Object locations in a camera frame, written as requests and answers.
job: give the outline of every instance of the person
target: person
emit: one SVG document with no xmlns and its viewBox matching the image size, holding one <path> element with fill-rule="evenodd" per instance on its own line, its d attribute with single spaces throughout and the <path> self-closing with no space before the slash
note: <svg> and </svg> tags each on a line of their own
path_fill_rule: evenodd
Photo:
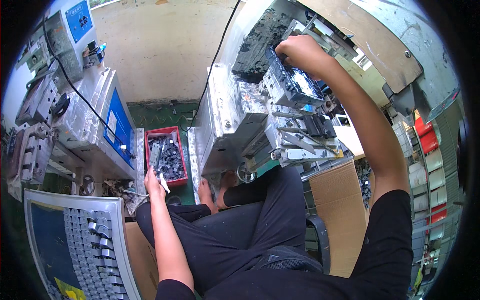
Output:
<svg viewBox="0 0 480 300">
<path fill-rule="evenodd" d="M 302 183 L 294 168 L 273 168 L 250 184 L 234 185 L 227 173 L 216 201 L 208 182 L 201 205 L 167 206 L 153 169 L 145 177 L 150 203 L 137 222 L 155 246 L 160 282 L 156 299 L 193 300 L 196 290 L 213 299 L 405 299 L 413 252 L 407 167 L 383 113 L 340 64 L 311 36 L 289 36 L 276 47 L 285 62 L 322 79 L 355 126 L 375 173 L 374 205 L 364 243 L 349 278 L 321 272 L 255 267 L 269 249 L 285 245 L 304 251 Z M 224 245 L 191 224 L 233 204 L 264 201 L 248 249 Z"/>
</svg>

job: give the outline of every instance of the black power cable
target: black power cable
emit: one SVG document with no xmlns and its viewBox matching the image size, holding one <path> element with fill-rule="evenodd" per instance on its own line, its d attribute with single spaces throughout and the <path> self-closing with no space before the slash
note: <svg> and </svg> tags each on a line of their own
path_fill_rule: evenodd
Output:
<svg viewBox="0 0 480 300">
<path fill-rule="evenodd" d="M 85 99 L 85 97 L 75 88 L 75 86 L 73 85 L 72 81 L 70 80 L 70 78 L 68 77 L 67 75 L 67 72 L 65 71 L 65 68 L 63 67 L 63 64 L 61 62 L 61 60 L 59 59 L 58 56 L 56 56 L 54 53 L 53 53 L 53 50 L 52 50 L 52 47 L 50 46 L 50 40 L 48 39 L 48 36 L 47 36 L 47 31 L 45 29 L 45 17 L 43 17 L 43 22 L 42 22 L 42 28 L 43 28 L 43 35 L 45 36 L 45 40 L 47 42 L 47 48 L 48 48 L 48 51 L 49 53 L 53 56 L 53 58 L 59 62 L 59 65 L 60 65 L 60 68 L 63 72 L 63 75 L 65 76 L 65 79 L 67 80 L 67 82 L 69 83 L 69 85 L 72 87 L 72 89 L 77 93 L 77 95 L 83 100 L 85 101 L 85 103 L 88 105 L 88 107 L 93 111 L 93 113 L 97 116 L 97 118 L 100 120 L 100 122 L 103 123 L 103 125 L 105 125 L 105 127 L 110 130 L 110 132 L 113 134 L 113 136 L 115 137 L 116 140 L 118 140 L 120 142 L 120 146 L 121 145 L 125 145 L 123 143 L 123 141 L 115 134 L 115 132 L 113 132 L 113 130 L 108 126 L 107 122 L 105 122 L 104 119 L 102 119 L 102 117 L 95 111 L 95 109 L 92 107 L 92 105 L 90 104 L 90 102 L 87 101 L 87 99 Z"/>
<path fill-rule="evenodd" d="M 225 29 L 223 30 L 222 38 L 220 39 L 220 44 L 218 44 L 218 49 L 216 50 L 215 56 L 213 56 L 212 64 L 210 65 L 210 70 L 208 71 L 207 81 L 205 83 L 204 91 L 202 92 L 202 96 L 200 97 L 200 100 L 198 101 L 197 111 L 195 112 L 192 120 L 190 121 L 190 126 L 187 128 L 187 130 L 185 130 L 185 129 L 182 128 L 182 126 L 180 124 L 180 129 L 182 129 L 183 132 L 188 132 L 188 130 L 190 130 L 190 128 L 192 128 L 193 121 L 195 120 L 195 117 L 198 114 L 198 109 L 200 108 L 200 103 L 202 102 L 202 99 L 205 95 L 205 92 L 207 91 L 208 79 L 210 78 L 210 74 L 212 73 L 212 68 L 213 68 L 213 65 L 215 64 L 216 57 L 218 56 L 218 53 L 220 52 L 220 48 L 222 47 L 223 39 L 225 38 L 225 34 L 227 33 L 227 30 L 228 30 L 228 26 L 230 25 L 230 22 L 232 21 L 233 15 L 235 14 L 235 11 L 237 10 L 239 4 L 240 4 L 240 0 L 238 0 L 237 3 L 235 4 L 235 6 L 233 7 L 232 14 L 230 15 L 230 18 L 228 19 L 228 22 L 227 22 L 227 25 L 225 26 Z"/>
</svg>

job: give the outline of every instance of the black sleeve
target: black sleeve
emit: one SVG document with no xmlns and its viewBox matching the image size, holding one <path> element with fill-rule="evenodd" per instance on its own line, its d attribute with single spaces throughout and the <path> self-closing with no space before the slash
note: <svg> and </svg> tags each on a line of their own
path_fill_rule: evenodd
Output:
<svg viewBox="0 0 480 300">
<path fill-rule="evenodd" d="M 410 196 L 402 190 L 390 191 L 372 207 L 350 278 L 390 295 L 389 298 L 405 299 L 412 260 Z"/>
<path fill-rule="evenodd" d="M 195 300 L 195 295 L 183 283 L 165 279 L 158 284 L 155 300 Z"/>
</svg>

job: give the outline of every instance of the forearm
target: forearm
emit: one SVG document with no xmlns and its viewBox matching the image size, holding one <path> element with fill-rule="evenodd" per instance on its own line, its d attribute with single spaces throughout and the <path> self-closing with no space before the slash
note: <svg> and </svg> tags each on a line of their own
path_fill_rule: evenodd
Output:
<svg viewBox="0 0 480 300">
<path fill-rule="evenodd" d="M 335 59 L 332 58 L 328 66 L 318 75 L 328 84 L 350 116 L 375 178 L 396 176 L 401 189 L 408 190 L 406 163 L 390 123 Z"/>
<path fill-rule="evenodd" d="M 173 227 L 165 199 L 150 195 L 155 254 L 160 281 L 175 279 L 193 291 L 193 277 L 180 239 Z"/>
</svg>

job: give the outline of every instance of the bare foot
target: bare foot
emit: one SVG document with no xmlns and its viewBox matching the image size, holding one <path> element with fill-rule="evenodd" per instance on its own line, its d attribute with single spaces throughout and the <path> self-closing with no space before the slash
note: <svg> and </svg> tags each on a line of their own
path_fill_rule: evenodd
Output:
<svg viewBox="0 0 480 300">
<path fill-rule="evenodd" d="M 208 181 L 205 178 L 198 183 L 198 198 L 200 198 L 201 204 L 206 204 L 210 208 L 212 215 L 218 213 L 218 208 L 212 200 L 212 192 L 208 186 Z"/>
<path fill-rule="evenodd" d="M 234 171 L 227 171 L 220 181 L 220 192 L 218 193 L 218 198 L 216 200 L 216 205 L 218 209 L 228 208 L 223 201 L 223 195 L 232 186 L 237 185 L 237 175 Z"/>
</svg>

